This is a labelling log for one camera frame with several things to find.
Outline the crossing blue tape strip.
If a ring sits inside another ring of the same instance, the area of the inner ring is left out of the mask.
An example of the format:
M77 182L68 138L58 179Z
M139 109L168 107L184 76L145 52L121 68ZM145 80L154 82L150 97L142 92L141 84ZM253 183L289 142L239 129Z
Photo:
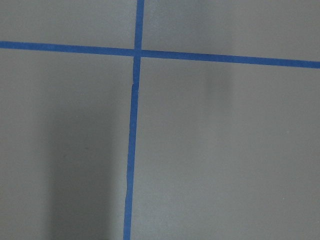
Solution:
M307 69L320 68L320 63L318 61L253 57L253 56L204 54L204 53L158 51L158 50L143 50L143 49L137 50L137 49L129 49L129 48L65 45L65 44L17 42L17 41L1 41L0 47L2 49L16 49L16 50L30 50L30 51L47 51L47 52L62 52L62 53L157 58L157 59L191 60L191 61L251 64L251 65L294 67L294 68L307 68Z

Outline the long blue tape strip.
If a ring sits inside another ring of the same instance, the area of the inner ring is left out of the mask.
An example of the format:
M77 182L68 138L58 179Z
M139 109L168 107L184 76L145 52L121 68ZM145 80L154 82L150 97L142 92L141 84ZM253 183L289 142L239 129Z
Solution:
M132 86L130 99L129 135L128 135L128 155L126 169L126 196L124 205L123 239L131 238L132 207L134 193L134 172L136 156L136 137L139 106L141 54L143 41L143 21L144 21L143 0L138 0L136 5L136 20L134 32L134 56L132 65Z

